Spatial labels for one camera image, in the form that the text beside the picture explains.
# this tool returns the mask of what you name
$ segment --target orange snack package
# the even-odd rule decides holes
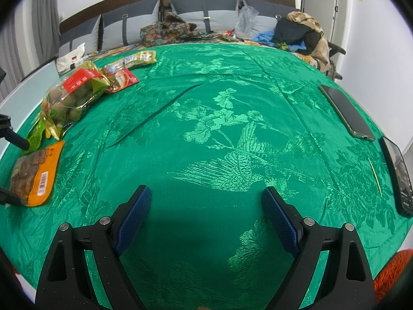
[[[64,141],[20,157],[14,165],[10,191],[26,206],[42,205],[52,192]]]

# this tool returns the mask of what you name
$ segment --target pillow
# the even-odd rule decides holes
[[[238,17],[238,0],[170,0],[172,11],[185,22],[195,23],[196,31],[233,30]]]
[[[85,55],[97,51],[100,17],[101,15],[93,17],[64,34],[61,34],[59,57],[68,54],[82,43],[85,43]]]
[[[284,6],[263,0],[242,0],[245,6],[254,7],[259,11],[255,24],[252,27],[253,35],[274,30],[277,19],[286,17],[292,11],[299,11],[294,7]]]
[[[142,0],[104,13],[102,50],[141,42],[141,28],[158,21],[159,3]]]

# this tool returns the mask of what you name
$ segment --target snack bag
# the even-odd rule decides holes
[[[91,61],[62,76],[42,101],[39,120],[43,122],[46,132],[59,141],[109,85],[109,80],[98,72]]]
[[[156,51],[141,51],[108,64],[103,70],[105,74],[112,74],[124,68],[132,69],[152,63],[156,63]]]
[[[49,197],[64,144],[64,141],[59,141],[16,161],[10,191],[20,197],[23,205],[38,206]]]
[[[106,93],[116,93],[139,82],[139,79],[127,68],[112,73],[107,78],[110,81],[110,86],[107,88]]]

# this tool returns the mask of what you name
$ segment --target red snack package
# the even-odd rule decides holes
[[[107,88],[106,93],[116,93],[139,82],[139,79],[127,68],[116,71],[107,77],[110,81],[110,86]]]

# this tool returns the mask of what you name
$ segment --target plastic bag of longan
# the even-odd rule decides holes
[[[62,76],[46,92],[39,119],[56,139],[85,114],[106,91],[109,80],[98,72],[93,62],[87,61]]]

